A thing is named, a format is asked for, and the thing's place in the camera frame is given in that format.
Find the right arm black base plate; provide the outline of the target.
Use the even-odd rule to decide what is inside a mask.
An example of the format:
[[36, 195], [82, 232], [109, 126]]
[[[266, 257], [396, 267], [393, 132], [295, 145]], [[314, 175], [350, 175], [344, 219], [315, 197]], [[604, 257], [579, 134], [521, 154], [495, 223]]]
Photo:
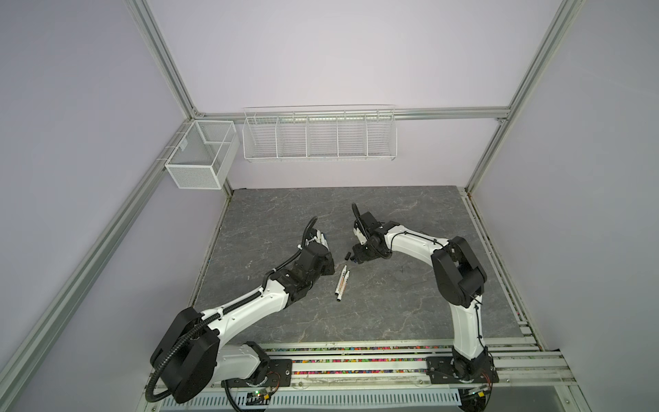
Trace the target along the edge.
[[427, 375], [433, 385], [499, 383], [493, 359], [481, 353], [474, 360], [459, 356], [430, 356], [426, 359]]

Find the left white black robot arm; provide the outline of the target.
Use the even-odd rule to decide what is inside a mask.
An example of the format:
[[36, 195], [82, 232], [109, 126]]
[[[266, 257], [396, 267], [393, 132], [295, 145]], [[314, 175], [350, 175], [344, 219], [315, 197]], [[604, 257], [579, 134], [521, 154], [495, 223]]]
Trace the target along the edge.
[[233, 345], [242, 331], [303, 299], [321, 276], [334, 274], [335, 264], [322, 233], [272, 269], [262, 285], [228, 304], [202, 312], [179, 312], [150, 357], [153, 372], [145, 399], [177, 403], [195, 398], [213, 380], [265, 380], [270, 358], [254, 342]]

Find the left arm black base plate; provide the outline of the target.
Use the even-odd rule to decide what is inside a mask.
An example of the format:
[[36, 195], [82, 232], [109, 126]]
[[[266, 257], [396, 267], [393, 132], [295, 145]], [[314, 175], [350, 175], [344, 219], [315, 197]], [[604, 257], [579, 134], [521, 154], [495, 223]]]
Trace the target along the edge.
[[290, 387], [293, 377], [291, 359], [274, 359], [262, 363], [247, 379], [232, 378], [227, 382], [230, 388]]

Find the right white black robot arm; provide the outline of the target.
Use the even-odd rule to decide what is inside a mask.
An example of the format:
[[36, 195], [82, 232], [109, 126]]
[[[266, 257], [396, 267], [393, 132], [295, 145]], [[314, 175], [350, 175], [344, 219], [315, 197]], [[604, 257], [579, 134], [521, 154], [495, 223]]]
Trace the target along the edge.
[[482, 328], [482, 295], [487, 274], [468, 240], [433, 237], [415, 232], [395, 221], [383, 222], [352, 205], [354, 234], [352, 261], [363, 264], [405, 254], [432, 267], [440, 295], [448, 302], [453, 324], [451, 360], [441, 367], [428, 362], [430, 374], [444, 374], [462, 383], [483, 378], [487, 384], [499, 381], [494, 358], [485, 345]]

